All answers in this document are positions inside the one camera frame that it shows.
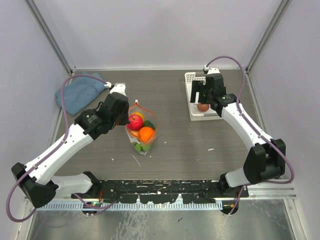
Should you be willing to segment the brown toy kiwi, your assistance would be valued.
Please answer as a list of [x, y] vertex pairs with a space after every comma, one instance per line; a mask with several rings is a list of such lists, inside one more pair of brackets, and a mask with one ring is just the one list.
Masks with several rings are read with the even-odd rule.
[[209, 104], [198, 103], [196, 106], [197, 106], [197, 110], [200, 112], [207, 112], [210, 109]]

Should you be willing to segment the yellow toy lemon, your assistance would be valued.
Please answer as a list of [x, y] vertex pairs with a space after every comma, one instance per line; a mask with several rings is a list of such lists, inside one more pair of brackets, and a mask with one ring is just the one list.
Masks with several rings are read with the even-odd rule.
[[134, 114], [140, 116], [142, 118], [142, 120], [145, 121], [145, 117], [144, 117], [144, 115], [142, 113], [134, 112]]

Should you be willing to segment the red toy apple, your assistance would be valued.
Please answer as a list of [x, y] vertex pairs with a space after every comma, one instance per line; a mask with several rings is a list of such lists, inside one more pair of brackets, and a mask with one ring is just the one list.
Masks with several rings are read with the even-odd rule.
[[143, 127], [144, 121], [139, 115], [132, 114], [128, 118], [129, 123], [126, 125], [131, 131], [139, 131]]

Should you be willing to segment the dark green toy avocado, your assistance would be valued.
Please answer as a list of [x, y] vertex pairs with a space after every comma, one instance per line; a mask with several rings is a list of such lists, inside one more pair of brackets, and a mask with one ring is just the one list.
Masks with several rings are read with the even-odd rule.
[[143, 122], [143, 127], [148, 127], [148, 128], [153, 129], [153, 130], [156, 129], [155, 126], [154, 126], [154, 124], [153, 124], [151, 121], [149, 121], [149, 120], [145, 120], [145, 121]]

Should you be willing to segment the clear zip bag orange zipper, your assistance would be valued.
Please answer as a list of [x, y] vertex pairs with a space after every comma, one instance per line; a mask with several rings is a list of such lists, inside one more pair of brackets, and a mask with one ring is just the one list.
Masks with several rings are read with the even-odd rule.
[[136, 99], [128, 109], [128, 121], [125, 130], [131, 145], [139, 154], [146, 156], [157, 137], [158, 117]]

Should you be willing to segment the orange toy fruit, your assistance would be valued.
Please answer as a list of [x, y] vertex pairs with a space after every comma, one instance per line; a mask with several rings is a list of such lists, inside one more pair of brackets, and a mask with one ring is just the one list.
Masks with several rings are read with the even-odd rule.
[[149, 143], [154, 139], [155, 131], [150, 127], [142, 127], [138, 131], [138, 139], [143, 143]]

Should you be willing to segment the green toy fruit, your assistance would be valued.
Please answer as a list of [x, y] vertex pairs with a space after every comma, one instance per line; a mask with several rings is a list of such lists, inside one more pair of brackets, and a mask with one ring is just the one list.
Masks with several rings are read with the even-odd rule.
[[140, 154], [146, 154], [151, 148], [151, 144], [141, 144], [137, 142], [134, 142], [133, 146], [135, 150]]

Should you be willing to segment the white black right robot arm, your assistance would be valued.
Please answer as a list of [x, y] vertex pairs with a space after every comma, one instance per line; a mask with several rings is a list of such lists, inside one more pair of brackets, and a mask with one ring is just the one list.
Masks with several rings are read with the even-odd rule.
[[235, 130], [248, 150], [242, 167], [220, 176], [219, 191], [223, 196], [231, 197], [239, 186], [267, 182], [285, 173], [284, 141], [273, 139], [252, 120], [237, 97], [227, 93], [220, 72], [187, 72], [184, 78], [189, 102], [208, 104]]

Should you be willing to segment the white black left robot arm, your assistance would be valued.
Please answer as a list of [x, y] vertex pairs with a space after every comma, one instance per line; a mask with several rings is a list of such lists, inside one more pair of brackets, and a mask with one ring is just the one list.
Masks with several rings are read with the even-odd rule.
[[34, 160], [16, 163], [11, 171], [35, 208], [55, 197], [85, 194], [95, 198], [101, 182], [89, 171], [78, 175], [56, 176], [56, 172], [79, 150], [107, 134], [115, 126], [129, 122], [129, 100], [124, 92], [109, 93], [94, 109], [84, 110], [61, 138]]

